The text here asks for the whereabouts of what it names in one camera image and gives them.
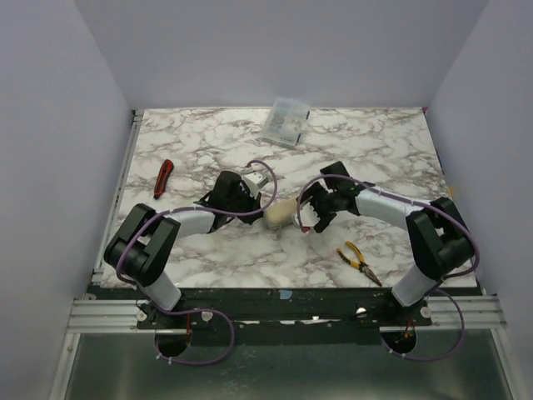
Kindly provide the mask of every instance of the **beige sponge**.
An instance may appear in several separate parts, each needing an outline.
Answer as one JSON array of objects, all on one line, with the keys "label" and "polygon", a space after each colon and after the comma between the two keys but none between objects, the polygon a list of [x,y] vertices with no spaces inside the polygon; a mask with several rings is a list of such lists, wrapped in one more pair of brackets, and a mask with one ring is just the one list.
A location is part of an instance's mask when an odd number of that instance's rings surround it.
[{"label": "beige sponge", "polygon": [[297,197],[275,202],[263,213],[266,225],[270,229],[278,229],[292,223],[292,216],[296,212]]}]

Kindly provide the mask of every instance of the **yellow plier handle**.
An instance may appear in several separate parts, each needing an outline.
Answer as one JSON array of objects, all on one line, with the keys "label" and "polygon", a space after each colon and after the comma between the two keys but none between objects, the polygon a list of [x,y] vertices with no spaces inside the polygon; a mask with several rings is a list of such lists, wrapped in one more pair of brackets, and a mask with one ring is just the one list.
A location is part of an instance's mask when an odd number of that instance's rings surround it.
[{"label": "yellow plier handle", "polygon": [[355,269],[359,269],[361,263],[365,263],[365,258],[363,257],[361,251],[357,248],[355,244],[346,241],[346,245],[357,255],[357,259],[359,260],[359,262],[352,261],[350,258],[345,256],[340,248],[338,248],[336,252],[339,254],[339,256],[341,256],[342,261],[344,261],[346,264],[351,265]]},{"label": "yellow plier handle", "polygon": [[353,252],[357,255],[357,259],[359,259],[359,262],[352,261],[350,258],[345,256],[340,248],[336,250],[336,252],[341,256],[342,261],[344,261],[346,264],[351,265],[355,269],[358,269],[360,272],[364,273],[369,279],[371,279],[376,285],[381,287],[381,282],[375,275],[375,273],[368,267],[368,264],[365,262],[365,258],[363,257],[361,251],[357,248],[355,244],[352,242],[346,241],[346,245],[353,250]]}]

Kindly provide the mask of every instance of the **white marble surface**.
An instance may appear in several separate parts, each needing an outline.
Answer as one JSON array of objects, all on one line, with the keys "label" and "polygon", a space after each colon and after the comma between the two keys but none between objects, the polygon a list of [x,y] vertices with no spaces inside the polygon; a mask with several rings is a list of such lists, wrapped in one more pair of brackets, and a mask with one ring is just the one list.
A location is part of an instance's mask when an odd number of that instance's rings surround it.
[{"label": "white marble surface", "polygon": [[[419,108],[315,109],[295,149],[271,145],[259,132],[267,108],[147,110],[137,140],[117,225],[137,203],[158,211],[190,204],[209,191],[221,170],[242,171],[260,158],[279,179],[279,196],[298,193],[319,170],[342,160],[355,178],[415,198],[446,196],[442,171]],[[164,159],[175,168],[159,200],[153,187]],[[262,189],[263,202],[272,184]],[[233,221],[209,235],[176,242],[167,264],[172,281],[184,288],[365,288],[368,278],[341,261],[336,248],[354,242],[385,286],[411,266],[407,233],[384,222],[341,213],[322,234],[295,227],[281,237]],[[449,286],[475,286],[473,276]],[[106,266],[102,286],[123,286]]]}]

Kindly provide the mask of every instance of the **white wall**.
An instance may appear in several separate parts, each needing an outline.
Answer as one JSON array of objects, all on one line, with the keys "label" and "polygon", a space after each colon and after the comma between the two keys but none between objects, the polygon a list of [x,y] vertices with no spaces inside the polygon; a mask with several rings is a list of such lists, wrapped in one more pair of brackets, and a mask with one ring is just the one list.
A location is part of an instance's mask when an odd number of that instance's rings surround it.
[{"label": "white wall", "polygon": [[486,0],[75,0],[136,108],[424,106]]},{"label": "white wall", "polygon": [[0,398],[47,398],[131,124],[72,0],[0,12]]},{"label": "white wall", "polygon": [[533,395],[533,2],[491,0],[428,112]]}]

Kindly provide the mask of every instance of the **clear plastic box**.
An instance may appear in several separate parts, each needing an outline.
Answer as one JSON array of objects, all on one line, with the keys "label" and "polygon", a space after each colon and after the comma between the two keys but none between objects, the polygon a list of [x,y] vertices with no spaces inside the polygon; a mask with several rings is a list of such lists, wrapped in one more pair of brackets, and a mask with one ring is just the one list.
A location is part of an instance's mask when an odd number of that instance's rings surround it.
[{"label": "clear plastic box", "polygon": [[293,148],[300,140],[309,118],[309,104],[278,97],[261,130],[263,140]]}]

